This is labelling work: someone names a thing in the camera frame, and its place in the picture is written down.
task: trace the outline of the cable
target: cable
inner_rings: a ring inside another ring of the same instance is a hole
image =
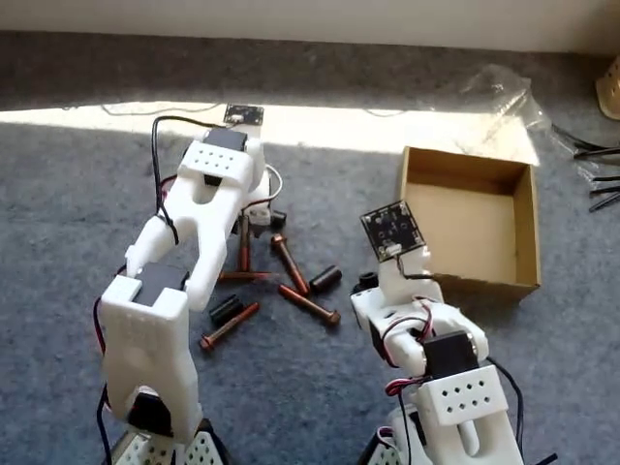
[[[511,384],[512,389],[514,389],[514,393],[516,394],[516,445],[519,447],[519,452],[521,452],[521,457],[523,457],[523,417],[525,406],[523,405],[523,392],[521,392],[520,387],[512,377],[510,371],[508,371],[504,366],[495,360],[495,358],[488,356],[486,358],[490,363],[494,364],[498,370],[506,377],[508,382]]]
[[[265,197],[264,199],[260,199],[259,201],[251,201],[250,203],[245,205],[241,209],[241,214],[243,214],[245,210],[248,209],[250,206],[258,205],[259,203],[271,202],[272,200],[274,200],[276,197],[280,195],[280,192],[282,192],[282,186],[284,185],[284,181],[282,180],[282,176],[280,175],[278,170],[274,168],[272,165],[265,165],[264,167],[268,171],[271,171],[273,175],[278,179],[278,188],[275,190],[273,194],[270,194],[269,197]]]
[[[377,436],[377,441],[379,441],[379,443],[384,445],[386,448],[396,449],[396,445],[394,443],[384,438],[384,436],[391,438],[393,437],[393,434],[394,432],[389,426],[381,426],[377,428],[375,436]]]
[[[222,104],[213,104],[211,107],[205,107],[205,108],[176,108],[176,107],[170,107],[170,108],[155,109],[153,111],[145,111],[145,112],[130,111],[130,112],[127,112],[127,113],[120,113],[120,112],[117,113],[117,112],[111,111],[105,105],[101,105],[101,109],[103,111],[105,111],[107,114],[109,114],[110,116],[152,116],[153,114],[163,113],[164,111],[184,111],[186,113],[201,113],[203,111],[211,111],[212,109],[216,109],[220,105],[222,105]]]
[[[106,353],[106,339],[104,338],[104,332],[101,330],[101,325],[99,324],[99,304],[101,303],[101,298],[97,297],[95,299],[95,303],[93,304],[93,324],[95,325],[95,333],[97,334],[97,340],[99,341],[99,347],[101,349],[101,353]]]
[[[404,388],[408,388],[413,385],[421,385],[427,378],[397,378],[386,384],[386,395],[393,397],[403,391]]]
[[[97,405],[97,426],[99,427],[99,434],[101,435],[101,441],[104,443],[104,452],[106,454],[106,465],[112,465],[112,454],[109,449],[109,440],[108,433],[106,432],[106,426],[104,425],[104,405],[108,403],[108,385],[104,386],[104,389],[101,393],[101,398],[99,399],[99,404]]]
[[[407,424],[407,411],[405,410],[405,402],[403,401],[403,393],[398,392],[398,405],[403,414],[403,423],[405,423],[405,436],[407,436],[407,464],[411,465],[411,438],[409,437],[409,424]]]
[[[198,121],[197,119],[187,118],[185,116],[175,116],[169,114],[158,116],[153,120],[153,126],[151,128],[151,158],[153,163],[153,178],[155,180],[155,214],[158,215],[159,211],[162,211],[162,214],[164,215],[164,221],[172,230],[172,235],[174,236],[174,245],[178,245],[178,231],[176,230],[176,226],[174,225],[173,220],[166,211],[166,208],[164,207],[164,196],[162,194],[162,177],[159,170],[159,154],[157,151],[157,139],[159,135],[158,127],[159,123],[161,123],[162,121],[180,121],[183,123],[195,124],[204,128],[224,128],[224,126],[212,123],[204,123],[202,121]]]
[[[411,279],[411,280],[430,279],[432,281],[437,282],[437,279],[432,274],[427,274],[427,273],[407,274],[405,273],[405,268],[403,267],[403,263],[402,263],[402,259],[400,258],[400,255],[396,257],[396,266],[398,267],[398,271],[400,272],[400,275],[405,279]]]
[[[609,147],[605,147],[604,145],[598,145],[596,143],[588,142],[587,140],[583,140],[573,136],[566,129],[562,129],[555,124],[551,125],[551,129],[558,133],[560,136],[564,136],[566,139],[570,140],[575,147],[581,148],[583,150],[603,150]]]

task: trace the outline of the gray carpet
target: gray carpet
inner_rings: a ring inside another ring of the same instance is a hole
[[[135,100],[253,101],[420,109],[456,105],[449,82],[480,64],[533,80],[554,120],[601,143],[592,78],[608,60],[399,46],[344,46],[40,34],[0,35],[0,108]],[[472,317],[523,388],[528,463],[617,461],[617,209],[591,215],[586,186],[556,146],[536,139],[542,287],[510,310]],[[172,166],[184,140],[163,144]],[[148,137],[0,125],[0,453],[6,463],[99,463],[94,421],[102,377],[90,306],[152,213]],[[357,329],[348,289],[374,262],[359,213],[389,202],[386,154],[268,146],[289,187],[287,235],[308,274],[337,263],[328,332],[271,289],[240,291],[263,308],[214,357],[192,351],[201,402],[239,463],[352,464],[394,403],[393,376]],[[256,268],[279,270],[268,237]],[[195,246],[170,258],[191,263]],[[219,289],[218,296],[228,290]],[[208,329],[193,315],[191,338]],[[121,429],[108,418],[110,435]]]

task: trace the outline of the cardboard box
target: cardboard box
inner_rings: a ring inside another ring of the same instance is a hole
[[[407,147],[399,198],[416,217],[447,299],[518,302],[541,284],[532,166]]]

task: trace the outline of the robot kit part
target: robot kit part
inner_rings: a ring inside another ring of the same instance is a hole
[[[326,269],[317,274],[308,283],[312,294],[320,294],[331,289],[342,279],[342,271],[335,264],[328,266]]]
[[[336,310],[325,310],[321,305],[308,300],[306,297],[300,295],[295,290],[285,286],[284,284],[278,286],[278,293],[299,308],[308,311],[316,317],[319,317],[326,325],[337,326],[340,324],[340,314]]]
[[[233,294],[209,310],[211,321],[221,326],[243,311],[243,303]]]
[[[201,347],[208,352],[213,351],[215,345],[221,339],[223,339],[226,335],[228,335],[231,331],[233,331],[233,329],[235,329],[245,320],[254,315],[259,310],[259,308],[261,308],[261,305],[258,302],[251,303],[250,305],[245,307],[239,315],[232,318],[232,320],[229,320],[217,331],[213,332],[208,336],[204,334],[201,338]]]
[[[271,238],[271,248],[278,255],[278,257],[280,257],[280,260],[286,268],[287,273],[289,273],[289,276],[291,277],[294,286],[297,288],[297,291],[301,295],[310,294],[308,283],[303,278],[299,266],[293,259],[293,256],[287,247],[287,238],[282,234],[275,234]]]

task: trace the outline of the screw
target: screw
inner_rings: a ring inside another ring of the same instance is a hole
[[[245,320],[254,315],[259,310],[259,308],[261,308],[261,305],[258,302],[251,303],[250,305],[245,307],[241,313],[226,322],[217,331],[211,333],[208,336],[203,334],[201,338],[201,347],[206,351],[211,352],[215,348],[215,344],[217,344],[218,340],[222,339],[235,327],[237,327],[239,324],[243,323]]]
[[[268,271],[222,271],[217,280],[221,281],[251,281],[254,279],[265,279],[274,273]]]
[[[241,215],[237,270],[250,271],[250,218]]]
[[[310,293],[310,288],[308,287],[306,280],[303,279],[301,270],[299,269],[299,266],[297,266],[297,263],[295,263],[295,260],[287,247],[287,238],[282,234],[275,234],[271,238],[271,248],[280,257],[280,260],[284,264],[284,267],[289,273],[289,276],[291,277],[291,280],[299,293],[301,295],[308,295]]]
[[[319,317],[330,326],[336,326],[340,323],[340,314],[336,310],[334,310],[333,312],[325,310],[321,305],[318,305],[313,301],[308,300],[306,297],[300,295],[295,290],[291,289],[288,286],[285,286],[284,284],[278,286],[278,293],[280,293],[280,295],[286,300],[289,300],[290,302],[297,305],[299,308],[307,310],[313,315]]]

